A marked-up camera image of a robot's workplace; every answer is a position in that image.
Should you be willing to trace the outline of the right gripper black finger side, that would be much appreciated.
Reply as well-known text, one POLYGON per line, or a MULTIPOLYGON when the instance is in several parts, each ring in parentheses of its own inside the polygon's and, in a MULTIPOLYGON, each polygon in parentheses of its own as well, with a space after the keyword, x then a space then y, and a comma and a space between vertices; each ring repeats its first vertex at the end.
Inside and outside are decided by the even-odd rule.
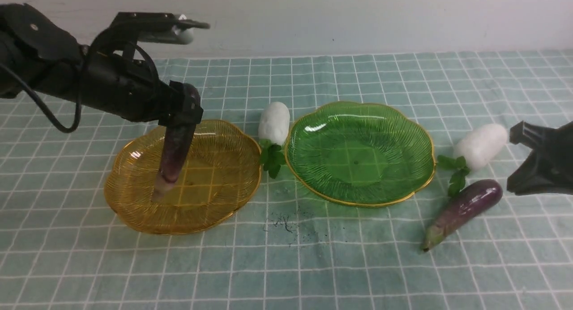
POLYGON ((542 194, 543 184, 538 180, 537 155, 529 155, 507 179, 507 191, 516 196, 542 194))
POLYGON ((555 132, 554 128, 521 121, 509 129, 509 142, 522 144, 540 155, 551 155, 555 151, 555 132))

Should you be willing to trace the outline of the black left gripper finger holding eggplant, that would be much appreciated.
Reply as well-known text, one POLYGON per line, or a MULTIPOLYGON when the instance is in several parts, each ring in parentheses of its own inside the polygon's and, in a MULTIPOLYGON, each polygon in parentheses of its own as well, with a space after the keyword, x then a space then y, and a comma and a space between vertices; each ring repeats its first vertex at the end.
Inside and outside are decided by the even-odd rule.
POLYGON ((203 108, 197 88, 190 83, 178 81, 169 81, 168 87, 167 113, 159 118, 159 125, 176 127, 200 124, 203 108))

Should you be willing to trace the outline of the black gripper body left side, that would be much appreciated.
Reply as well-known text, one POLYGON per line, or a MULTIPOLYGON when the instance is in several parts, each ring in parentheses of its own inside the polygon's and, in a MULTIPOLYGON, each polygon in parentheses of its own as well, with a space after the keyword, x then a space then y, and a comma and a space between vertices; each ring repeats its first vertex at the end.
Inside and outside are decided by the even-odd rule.
POLYGON ((131 122, 169 120, 182 112, 182 93, 148 66, 96 52, 78 83, 84 106, 131 122))

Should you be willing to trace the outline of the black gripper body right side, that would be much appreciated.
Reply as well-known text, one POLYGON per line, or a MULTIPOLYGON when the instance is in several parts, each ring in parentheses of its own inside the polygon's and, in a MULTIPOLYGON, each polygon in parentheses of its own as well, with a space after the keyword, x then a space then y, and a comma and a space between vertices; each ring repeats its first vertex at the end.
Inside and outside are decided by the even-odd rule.
POLYGON ((543 192, 573 193, 573 123, 544 128, 542 143, 536 149, 537 175, 543 192))

